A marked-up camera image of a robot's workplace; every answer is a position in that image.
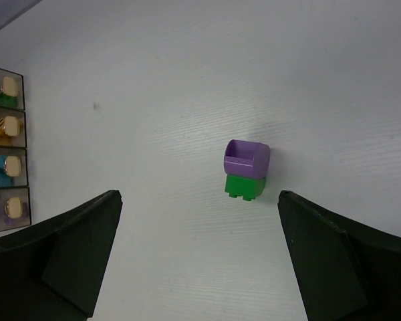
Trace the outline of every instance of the green block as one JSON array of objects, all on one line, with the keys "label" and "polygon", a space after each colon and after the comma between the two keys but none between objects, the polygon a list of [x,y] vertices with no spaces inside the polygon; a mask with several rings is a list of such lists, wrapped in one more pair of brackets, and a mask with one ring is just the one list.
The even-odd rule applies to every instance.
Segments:
[{"label": "green block", "polygon": [[261,195],[265,185],[266,178],[247,179],[245,177],[227,175],[225,192],[230,197],[242,196],[244,201],[250,201]]},{"label": "green block", "polygon": [[18,101],[16,97],[11,97],[5,95],[4,93],[0,93],[0,106],[15,108],[18,106]]}]

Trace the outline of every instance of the purple block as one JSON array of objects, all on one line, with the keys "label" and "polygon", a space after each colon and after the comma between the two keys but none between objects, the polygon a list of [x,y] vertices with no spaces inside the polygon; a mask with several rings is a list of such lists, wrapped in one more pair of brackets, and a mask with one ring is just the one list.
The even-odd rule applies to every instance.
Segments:
[{"label": "purple block", "polygon": [[264,179],[269,159],[270,148],[266,144],[232,139],[225,152],[225,172],[248,179]]}]

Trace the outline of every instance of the white table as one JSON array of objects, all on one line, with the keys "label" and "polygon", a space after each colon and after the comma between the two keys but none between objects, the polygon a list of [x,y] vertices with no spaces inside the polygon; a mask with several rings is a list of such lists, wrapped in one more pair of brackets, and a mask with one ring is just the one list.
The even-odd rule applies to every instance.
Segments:
[{"label": "white table", "polygon": [[[401,236],[401,0],[44,0],[0,66],[26,75],[34,222],[123,195],[94,320],[306,320],[282,189]],[[273,149],[250,203],[232,138]]]}]

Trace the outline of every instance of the stain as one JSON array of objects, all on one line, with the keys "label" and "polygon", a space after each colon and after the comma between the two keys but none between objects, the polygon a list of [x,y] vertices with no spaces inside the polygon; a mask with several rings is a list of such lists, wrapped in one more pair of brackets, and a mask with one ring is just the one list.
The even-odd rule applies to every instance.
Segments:
[{"label": "stain", "polygon": [[94,105],[92,106],[92,109],[96,112],[100,112],[101,111],[101,106],[99,103],[94,102]]}]

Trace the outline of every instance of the purple cylinder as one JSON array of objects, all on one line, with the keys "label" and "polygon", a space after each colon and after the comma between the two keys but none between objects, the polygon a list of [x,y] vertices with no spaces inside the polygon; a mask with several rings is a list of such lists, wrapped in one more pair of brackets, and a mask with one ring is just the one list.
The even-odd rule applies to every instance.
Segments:
[{"label": "purple cylinder", "polygon": [[248,179],[264,179],[269,159],[270,148],[266,144],[232,139],[225,152],[225,172]]}]

